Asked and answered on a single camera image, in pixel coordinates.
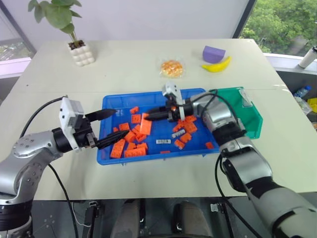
green plastic bin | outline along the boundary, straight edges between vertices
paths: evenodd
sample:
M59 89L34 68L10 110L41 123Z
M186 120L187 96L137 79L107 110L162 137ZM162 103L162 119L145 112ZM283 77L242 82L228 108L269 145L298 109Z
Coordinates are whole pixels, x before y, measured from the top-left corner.
M252 107L243 106L240 89L243 89L243 87L218 89L218 95L225 98L232 105L237 117L241 119L247 130L246 135L251 139L258 139L262 129L263 118L253 103Z

white table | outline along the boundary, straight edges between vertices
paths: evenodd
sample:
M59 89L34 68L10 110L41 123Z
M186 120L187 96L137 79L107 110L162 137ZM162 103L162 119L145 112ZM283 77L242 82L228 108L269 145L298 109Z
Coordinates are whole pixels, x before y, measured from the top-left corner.
M205 45L232 56L221 73L200 68ZM77 67L66 43L49 42L39 52L0 106L0 149L4 159L29 116L43 103L67 94L81 101L86 113L99 110L105 95L159 91L168 80L159 76L161 59L177 58L186 74L175 79L179 88L244 86L264 118L254 144L270 163L274 179L296 192L317 191L317 133L286 85L253 40L110 41L91 42L98 50L94 64ZM28 132L59 127L59 103L44 109ZM98 136L99 122L93 123ZM186 156L122 165L101 166L96 149L69 152L52 165L70 199L219 196L214 181L217 154ZM235 192L219 173L226 195ZM53 173L45 169L35 199L63 200Z

yellow toy banana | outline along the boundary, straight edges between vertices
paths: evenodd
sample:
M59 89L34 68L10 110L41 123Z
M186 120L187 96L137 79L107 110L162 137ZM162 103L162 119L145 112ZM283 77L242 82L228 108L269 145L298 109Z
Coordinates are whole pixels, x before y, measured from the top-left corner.
M231 56L228 56L223 62L215 63L211 65L202 65L202 67L209 72L220 72L223 71L229 65L231 61Z

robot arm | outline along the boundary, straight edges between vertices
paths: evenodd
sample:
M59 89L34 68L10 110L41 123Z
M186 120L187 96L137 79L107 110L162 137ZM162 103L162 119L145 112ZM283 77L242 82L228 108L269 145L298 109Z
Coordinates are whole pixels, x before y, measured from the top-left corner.
M163 91L178 89L173 83L167 83ZM166 95L169 102L163 107L152 109L147 119L178 121L178 113L174 96ZM317 235L317 209L294 191L276 184L272 178L272 170L251 142L245 136L245 128L236 118L228 105L220 101L215 93L203 93L186 99L184 114L201 117L206 127L220 146L220 153L225 158L224 171L233 189L245 192L263 223L277 238L315 238Z
M118 131L97 140L90 122L113 115L101 110L84 116L78 101L63 98L61 128L20 138L10 155L0 163L0 237L24 237L31 227L32 201L45 167L71 150L81 147L105 148L122 139L128 131Z

white plant pot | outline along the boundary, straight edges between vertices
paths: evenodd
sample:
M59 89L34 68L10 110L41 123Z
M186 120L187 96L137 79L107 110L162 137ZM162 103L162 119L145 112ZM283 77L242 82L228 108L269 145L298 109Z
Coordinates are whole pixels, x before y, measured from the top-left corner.
M90 50L90 47L86 43L80 48L71 49L68 46L68 49L75 63L80 67L95 62L95 58Z

